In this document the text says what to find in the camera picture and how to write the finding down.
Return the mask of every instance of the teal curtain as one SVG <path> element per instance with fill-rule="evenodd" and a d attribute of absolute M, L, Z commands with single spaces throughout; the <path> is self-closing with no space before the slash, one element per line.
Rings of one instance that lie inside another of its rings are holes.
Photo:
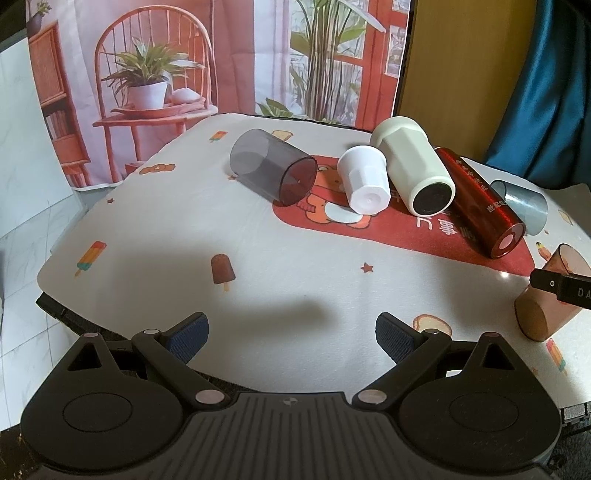
<path fill-rule="evenodd" d="M 538 0 L 530 50 L 485 161 L 544 188 L 591 187 L 591 28 Z"/>

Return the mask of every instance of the red metallic bottle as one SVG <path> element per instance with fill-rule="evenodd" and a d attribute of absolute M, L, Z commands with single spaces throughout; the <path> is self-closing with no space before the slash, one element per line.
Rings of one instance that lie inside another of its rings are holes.
<path fill-rule="evenodd" d="M 525 234 L 525 224 L 497 192 L 459 155 L 435 149 L 456 184 L 452 206 L 470 223 L 486 254 L 500 258 L 511 252 Z"/>

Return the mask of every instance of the tile floor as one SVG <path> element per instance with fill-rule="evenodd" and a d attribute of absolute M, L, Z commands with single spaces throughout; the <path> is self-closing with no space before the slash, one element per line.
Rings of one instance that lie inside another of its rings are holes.
<path fill-rule="evenodd" d="M 110 189 L 80 194 L 87 207 Z M 64 230 L 83 211 L 72 195 L 0 238 L 4 317 L 0 330 L 0 431 L 22 411 L 77 335 L 42 311 L 37 274 Z"/>

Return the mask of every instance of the orange transparent cup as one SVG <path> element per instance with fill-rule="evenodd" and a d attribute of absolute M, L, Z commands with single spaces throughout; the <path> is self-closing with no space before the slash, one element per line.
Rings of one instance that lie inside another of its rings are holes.
<path fill-rule="evenodd" d="M 542 270 L 563 275 L 573 273 L 591 277 L 591 268 L 573 247 L 561 244 Z M 519 328 L 527 338 L 544 342 L 571 321 L 581 307 L 563 303 L 556 295 L 528 285 L 515 300 Z"/>

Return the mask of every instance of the bookshelf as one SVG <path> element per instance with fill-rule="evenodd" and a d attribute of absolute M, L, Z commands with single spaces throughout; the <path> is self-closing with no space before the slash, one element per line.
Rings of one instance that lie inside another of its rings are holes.
<path fill-rule="evenodd" d="M 57 22 L 29 38 L 33 77 L 47 132 L 72 187 L 90 185 L 90 162 L 66 77 Z"/>

